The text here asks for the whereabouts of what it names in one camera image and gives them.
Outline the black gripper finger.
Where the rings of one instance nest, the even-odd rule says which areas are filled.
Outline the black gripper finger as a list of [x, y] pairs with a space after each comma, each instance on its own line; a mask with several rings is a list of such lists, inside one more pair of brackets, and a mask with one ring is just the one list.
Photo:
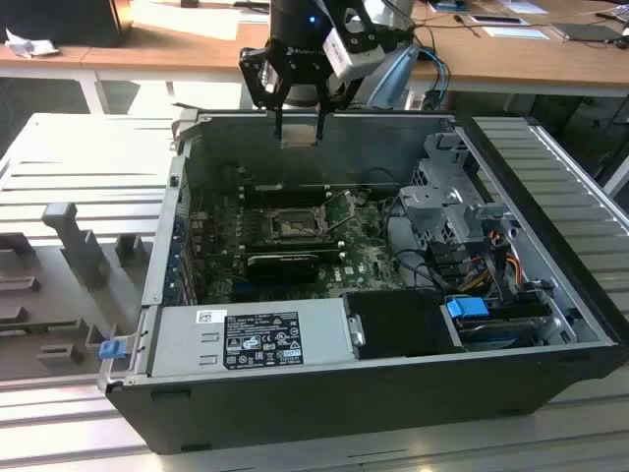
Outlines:
[[327, 77], [316, 73], [314, 79], [314, 87], [317, 97], [317, 121], [315, 130], [315, 139], [321, 141], [323, 139], [324, 121], [328, 114], [337, 110], [345, 110], [351, 103], [364, 79], [356, 79], [348, 83], [342, 83], [340, 88], [330, 93], [327, 85]]
[[[291, 88], [291, 66], [286, 45], [245, 47], [240, 51], [239, 67], [254, 105], [272, 111], [275, 116], [274, 136], [282, 139], [283, 105]], [[270, 66], [276, 74], [273, 91], [262, 81], [262, 72]]]

